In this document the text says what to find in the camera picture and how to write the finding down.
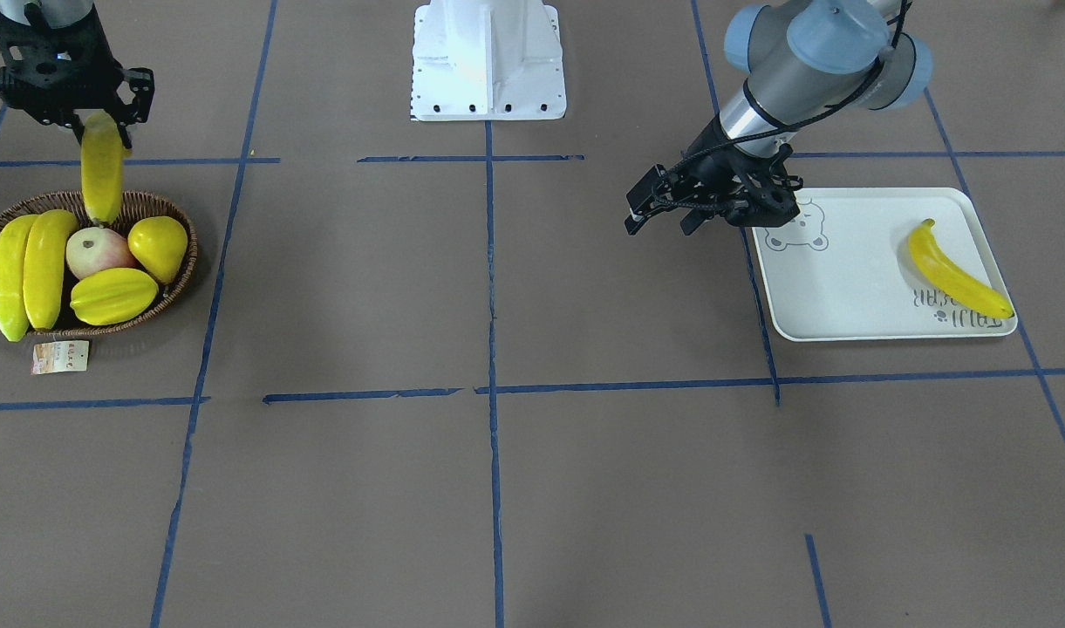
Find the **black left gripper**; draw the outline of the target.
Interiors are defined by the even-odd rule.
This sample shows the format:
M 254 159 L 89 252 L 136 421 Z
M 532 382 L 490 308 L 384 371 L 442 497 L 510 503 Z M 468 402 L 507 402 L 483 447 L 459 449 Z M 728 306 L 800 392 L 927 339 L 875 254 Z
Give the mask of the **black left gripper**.
M 766 155 L 748 154 L 730 141 L 720 119 L 712 119 L 672 170 L 655 164 L 626 195 L 629 236 L 655 215 L 687 209 L 679 220 L 684 236 L 715 217 L 735 227 L 779 228 L 800 214 L 794 192 L 799 176 L 787 172 L 792 154 L 787 142 L 766 138 Z

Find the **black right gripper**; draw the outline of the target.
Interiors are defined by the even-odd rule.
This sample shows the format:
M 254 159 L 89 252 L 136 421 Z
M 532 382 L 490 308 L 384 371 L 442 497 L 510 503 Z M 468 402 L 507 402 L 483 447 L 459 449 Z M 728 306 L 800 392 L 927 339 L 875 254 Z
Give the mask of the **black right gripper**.
M 0 100 L 40 125 L 83 131 L 81 110 L 146 123 L 154 73 L 113 56 L 96 9 L 0 9 Z

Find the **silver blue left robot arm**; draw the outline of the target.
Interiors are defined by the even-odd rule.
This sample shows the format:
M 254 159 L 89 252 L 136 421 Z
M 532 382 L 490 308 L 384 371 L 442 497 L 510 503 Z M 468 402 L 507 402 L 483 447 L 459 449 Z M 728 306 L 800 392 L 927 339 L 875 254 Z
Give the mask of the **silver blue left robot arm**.
M 628 234 L 674 209 L 686 210 L 685 235 L 714 218 L 743 228 L 792 222 L 802 186 L 786 168 L 794 133 L 851 105 L 904 108 L 930 83 L 930 48 L 904 31 L 910 7 L 788 1 L 736 13 L 724 52 L 746 80 L 679 163 L 656 164 L 632 187 Z

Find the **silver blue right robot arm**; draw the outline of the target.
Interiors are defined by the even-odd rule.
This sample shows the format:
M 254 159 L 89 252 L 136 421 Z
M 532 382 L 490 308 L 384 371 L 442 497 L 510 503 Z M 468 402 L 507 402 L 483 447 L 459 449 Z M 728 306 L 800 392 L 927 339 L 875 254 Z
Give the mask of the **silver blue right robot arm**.
M 101 110 L 130 148 L 129 128 L 149 118 L 152 69 L 113 56 L 92 1 L 0 1 L 0 99 L 38 123 L 80 141 L 79 112 Z

